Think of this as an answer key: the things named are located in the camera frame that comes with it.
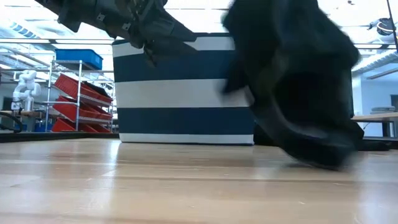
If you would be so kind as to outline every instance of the blue storage bin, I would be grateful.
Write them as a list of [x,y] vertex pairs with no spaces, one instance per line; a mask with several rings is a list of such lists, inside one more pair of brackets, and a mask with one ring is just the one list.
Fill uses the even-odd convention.
[[[16,124],[16,125],[14,126],[14,128],[15,128],[15,129],[18,129],[18,128],[19,128],[19,125]],[[22,124],[22,131],[27,131],[27,124]]]
[[[53,124],[49,124],[47,126],[47,131],[51,131]],[[36,123],[35,125],[35,132],[36,133],[43,133],[45,132],[45,123],[42,123],[42,125],[39,125],[38,123]]]
[[[103,58],[91,49],[55,49],[55,55],[57,57],[57,60],[82,60],[83,62],[92,66],[95,70],[102,70]],[[72,70],[75,70],[76,68],[78,69],[79,67],[78,65],[76,66],[74,64],[68,63],[60,64]]]

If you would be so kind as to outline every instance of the black object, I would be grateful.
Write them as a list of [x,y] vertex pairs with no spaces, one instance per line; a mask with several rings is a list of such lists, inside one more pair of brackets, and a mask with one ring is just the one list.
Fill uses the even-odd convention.
[[95,92],[97,92],[105,97],[110,98],[110,96],[106,93],[106,91],[103,88],[93,85],[93,84],[89,83],[88,81],[84,81],[83,83],[85,85],[87,85],[88,87],[90,87],[91,89],[93,89]]
[[161,44],[167,47],[162,53],[172,51],[175,45],[185,45],[179,48],[179,54],[185,53],[183,49],[195,50],[184,42],[196,41],[196,35],[164,9],[167,0],[36,1],[56,13],[59,23],[74,32],[78,32],[84,22],[106,31],[112,38],[123,37],[135,48],[145,48],[154,65],[158,44],[153,42],[170,42],[169,45]]
[[387,1],[387,7],[388,7],[388,13],[390,15],[390,20],[392,23],[392,35],[394,36],[394,43],[396,44],[396,48],[398,51],[398,37],[397,37],[397,28],[395,26],[395,22],[394,22],[394,18],[392,17],[392,11],[391,11],[391,5],[390,5],[390,0],[386,0]]
[[15,129],[15,128],[6,127],[6,126],[0,124],[0,129],[13,131],[14,133],[22,132],[23,124],[21,123],[21,121],[19,121],[19,119],[17,117],[15,117],[11,114],[4,113],[4,112],[0,112],[0,116],[5,116],[5,117],[12,119],[13,121],[15,121],[15,123],[18,124],[18,127],[19,127],[18,129]]
[[235,0],[223,24],[237,53],[224,93],[248,86],[257,124],[292,157],[344,166],[364,134],[351,120],[349,37],[316,0]]
[[379,22],[377,23],[377,33],[379,33],[380,35],[391,35],[394,29],[395,27],[391,19],[389,18],[379,19]]
[[[358,150],[363,152],[382,152],[397,148],[398,139],[364,139],[358,144]],[[256,125],[254,128],[254,143],[260,146],[278,146],[265,132]]]

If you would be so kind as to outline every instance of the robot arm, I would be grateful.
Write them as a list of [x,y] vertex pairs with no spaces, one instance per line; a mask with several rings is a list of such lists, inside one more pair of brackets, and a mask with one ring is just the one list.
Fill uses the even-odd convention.
[[36,0],[58,15],[58,22],[78,32],[82,22],[122,37],[154,62],[157,55],[177,56],[196,50],[184,42],[196,35],[165,9],[167,0]]
[[35,83],[36,74],[36,71],[25,70],[23,74],[19,75],[18,86],[12,93],[12,110],[21,110],[23,100],[25,100],[25,110],[32,109],[34,96],[41,94],[40,85]]

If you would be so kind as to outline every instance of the white wall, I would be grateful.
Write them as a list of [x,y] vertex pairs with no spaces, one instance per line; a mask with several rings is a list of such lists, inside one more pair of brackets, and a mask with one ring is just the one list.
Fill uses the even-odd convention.
[[[391,106],[391,95],[398,95],[398,82],[363,80],[361,91],[363,115],[367,115],[374,107]],[[365,136],[382,137],[381,124],[369,124],[365,129]]]
[[362,80],[361,77],[353,78],[353,103],[354,103],[354,114],[362,115]]

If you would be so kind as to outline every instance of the white robot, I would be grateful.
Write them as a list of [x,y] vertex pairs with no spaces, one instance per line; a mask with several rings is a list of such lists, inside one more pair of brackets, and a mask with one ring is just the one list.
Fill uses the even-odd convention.
[[19,75],[19,83],[12,94],[11,110],[32,111],[35,96],[40,96],[41,88],[38,83],[35,83],[36,71],[25,70]]

